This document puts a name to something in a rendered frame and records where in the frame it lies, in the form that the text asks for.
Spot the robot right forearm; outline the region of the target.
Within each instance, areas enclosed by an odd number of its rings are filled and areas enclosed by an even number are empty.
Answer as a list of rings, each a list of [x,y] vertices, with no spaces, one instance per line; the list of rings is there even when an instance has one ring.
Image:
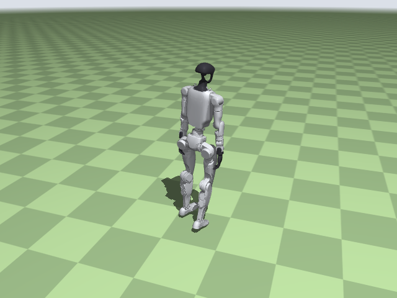
[[[217,148],[221,148],[221,152],[224,150],[224,141],[223,141],[223,134],[224,134],[224,127],[225,127],[225,123],[221,122],[220,123],[220,128],[219,130],[215,131],[215,142],[216,142],[216,151]]]

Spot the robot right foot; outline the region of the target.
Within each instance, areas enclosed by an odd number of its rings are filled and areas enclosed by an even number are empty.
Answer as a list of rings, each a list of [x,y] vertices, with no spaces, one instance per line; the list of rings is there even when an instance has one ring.
[[[203,219],[203,222],[199,222],[199,219],[198,219],[198,221],[196,220],[196,221],[193,223],[192,228],[194,228],[194,229],[199,229],[199,228],[201,228],[201,227],[203,227],[203,226],[206,226],[206,225],[208,225],[208,224],[209,224],[209,221],[208,221],[208,220]]]

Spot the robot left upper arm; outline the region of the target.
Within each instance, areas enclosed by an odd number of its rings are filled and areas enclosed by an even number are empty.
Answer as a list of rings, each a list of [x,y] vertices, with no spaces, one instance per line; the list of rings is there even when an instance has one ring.
[[[188,91],[188,89],[189,89],[190,87],[191,87],[191,86],[185,86],[185,87],[183,87],[183,88],[181,89],[181,94],[182,94],[182,102],[181,102],[182,111],[181,111],[181,114],[182,114],[184,117],[187,117],[187,116],[186,116],[186,108],[187,108],[187,91]]]

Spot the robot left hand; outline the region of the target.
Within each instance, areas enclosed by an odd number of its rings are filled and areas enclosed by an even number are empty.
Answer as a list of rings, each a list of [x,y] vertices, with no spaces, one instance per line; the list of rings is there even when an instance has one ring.
[[[183,137],[183,133],[179,132],[179,138],[181,138],[181,137]],[[179,153],[185,155],[180,148],[179,148]]]

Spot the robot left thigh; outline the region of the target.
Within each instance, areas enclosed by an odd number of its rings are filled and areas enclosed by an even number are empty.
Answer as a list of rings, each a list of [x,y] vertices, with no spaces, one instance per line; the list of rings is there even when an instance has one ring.
[[[183,136],[177,142],[177,146],[183,151],[182,158],[185,164],[186,170],[181,174],[181,180],[185,183],[189,183],[193,178],[195,168],[195,151],[186,147],[187,136]]]

